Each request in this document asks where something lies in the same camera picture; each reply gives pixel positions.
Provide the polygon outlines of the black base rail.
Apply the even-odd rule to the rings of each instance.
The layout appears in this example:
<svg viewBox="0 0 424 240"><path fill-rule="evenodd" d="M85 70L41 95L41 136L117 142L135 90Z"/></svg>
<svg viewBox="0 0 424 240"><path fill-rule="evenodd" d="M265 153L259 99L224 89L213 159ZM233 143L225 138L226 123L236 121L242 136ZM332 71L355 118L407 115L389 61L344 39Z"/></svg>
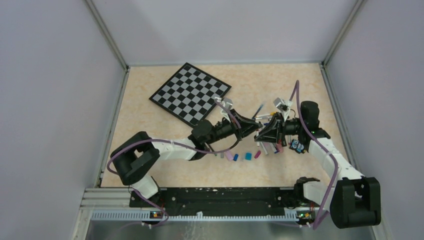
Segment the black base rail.
<svg viewBox="0 0 424 240"><path fill-rule="evenodd" d="M168 187L149 199L171 217L293 217L314 219L319 204L293 187Z"/></svg>

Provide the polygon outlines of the magenta pen cap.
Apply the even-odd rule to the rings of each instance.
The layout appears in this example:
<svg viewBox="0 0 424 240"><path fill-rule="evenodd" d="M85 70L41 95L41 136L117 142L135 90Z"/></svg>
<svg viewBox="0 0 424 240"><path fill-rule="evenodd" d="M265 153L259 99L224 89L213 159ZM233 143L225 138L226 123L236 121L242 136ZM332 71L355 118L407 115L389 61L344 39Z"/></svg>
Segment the magenta pen cap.
<svg viewBox="0 0 424 240"><path fill-rule="evenodd" d="M257 159L260 155L261 155L261 151L260 150L258 150L257 152L256 152L256 154L254 155L254 158L255 159Z"/></svg>

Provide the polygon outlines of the purple highlighter cap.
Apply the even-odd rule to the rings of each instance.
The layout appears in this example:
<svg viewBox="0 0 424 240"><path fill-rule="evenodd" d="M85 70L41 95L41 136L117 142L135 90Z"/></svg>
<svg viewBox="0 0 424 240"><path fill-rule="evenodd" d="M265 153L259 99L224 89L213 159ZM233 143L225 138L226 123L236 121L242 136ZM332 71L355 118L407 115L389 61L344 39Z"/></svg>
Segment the purple highlighter cap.
<svg viewBox="0 0 424 240"><path fill-rule="evenodd" d="M234 156L233 156L233 154L232 154L230 151L226 151L226 152L224 153L224 155L225 155L225 157L226 157L226 159L227 159L228 161L233 161L233 160L234 160Z"/></svg>

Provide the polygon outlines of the light blue highlighter cap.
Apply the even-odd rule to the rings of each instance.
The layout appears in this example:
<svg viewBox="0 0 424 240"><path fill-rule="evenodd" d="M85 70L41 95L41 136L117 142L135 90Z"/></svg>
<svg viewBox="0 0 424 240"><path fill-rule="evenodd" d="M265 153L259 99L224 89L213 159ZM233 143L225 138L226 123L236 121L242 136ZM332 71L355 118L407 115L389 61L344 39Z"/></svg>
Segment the light blue highlighter cap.
<svg viewBox="0 0 424 240"><path fill-rule="evenodd" d="M251 161L252 160L252 153L251 152L246 152L244 155L244 159L247 161Z"/></svg>

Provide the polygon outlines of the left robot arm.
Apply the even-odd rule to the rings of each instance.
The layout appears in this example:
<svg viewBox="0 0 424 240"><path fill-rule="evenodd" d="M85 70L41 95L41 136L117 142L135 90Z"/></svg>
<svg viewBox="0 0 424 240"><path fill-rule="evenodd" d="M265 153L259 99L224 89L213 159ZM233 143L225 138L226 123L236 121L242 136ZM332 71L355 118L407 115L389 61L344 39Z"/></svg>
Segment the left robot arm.
<svg viewBox="0 0 424 240"><path fill-rule="evenodd" d="M230 136L239 142L262 128L261 123L239 115L234 109L229 112L228 118L216 124L207 119L199 121L191 134L182 139L157 139L140 131L111 153L106 167L114 166L112 173L119 176L122 184L138 192L147 206L154 207L160 202L160 188L148 172L157 161L199 160L215 154L211 144Z"/></svg>

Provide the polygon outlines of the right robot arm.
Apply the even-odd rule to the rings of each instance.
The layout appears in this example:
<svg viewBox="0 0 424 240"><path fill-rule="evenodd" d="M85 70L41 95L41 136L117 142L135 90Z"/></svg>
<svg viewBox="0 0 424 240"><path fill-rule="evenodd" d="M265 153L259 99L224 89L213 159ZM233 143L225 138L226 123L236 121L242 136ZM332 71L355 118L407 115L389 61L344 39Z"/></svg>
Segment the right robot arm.
<svg viewBox="0 0 424 240"><path fill-rule="evenodd" d="M299 206L317 203L315 224L330 215L339 229L377 226L381 223L381 186L374 177L366 177L354 168L334 145L329 134L320 127L318 104L303 101L298 117L290 118L292 101L276 98L277 112L254 137L256 142L269 143L313 156L330 177L325 184L302 178L293 192Z"/></svg>

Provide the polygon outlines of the owl eraser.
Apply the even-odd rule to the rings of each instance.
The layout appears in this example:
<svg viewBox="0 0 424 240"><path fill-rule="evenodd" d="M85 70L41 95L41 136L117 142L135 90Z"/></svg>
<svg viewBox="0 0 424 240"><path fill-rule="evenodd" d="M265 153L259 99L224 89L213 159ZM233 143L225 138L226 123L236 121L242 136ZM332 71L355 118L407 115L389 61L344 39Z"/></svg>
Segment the owl eraser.
<svg viewBox="0 0 424 240"><path fill-rule="evenodd" d="M300 143L297 139L293 139L289 145L289 149L295 151L298 154L305 153L305 146Z"/></svg>

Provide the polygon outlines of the pink highlighter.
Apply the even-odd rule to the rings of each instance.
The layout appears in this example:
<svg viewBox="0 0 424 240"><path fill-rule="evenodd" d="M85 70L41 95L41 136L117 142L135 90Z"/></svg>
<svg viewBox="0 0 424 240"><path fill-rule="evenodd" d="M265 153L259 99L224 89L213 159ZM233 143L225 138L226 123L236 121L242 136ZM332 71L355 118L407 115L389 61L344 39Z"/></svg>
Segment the pink highlighter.
<svg viewBox="0 0 424 240"><path fill-rule="evenodd" d="M276 151L278 153L283 153L284 152L284 148L283 148L283 146L280 143L276 143L275 144L275 148L276 148Z"/></svg>

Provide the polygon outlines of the black grey chessboard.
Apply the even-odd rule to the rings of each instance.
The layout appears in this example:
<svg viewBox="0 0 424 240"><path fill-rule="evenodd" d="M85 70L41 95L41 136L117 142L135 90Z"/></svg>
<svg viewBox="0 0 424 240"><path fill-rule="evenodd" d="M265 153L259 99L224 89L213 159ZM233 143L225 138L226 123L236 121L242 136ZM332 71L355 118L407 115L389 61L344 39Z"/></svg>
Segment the black grey chessboard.
<svg viewBox="0 0 424 240"><path fill-rule="evenodd" d="M232 88L228 83L186 62L149 100L191 128L214 109L216 97Z"/></svg>

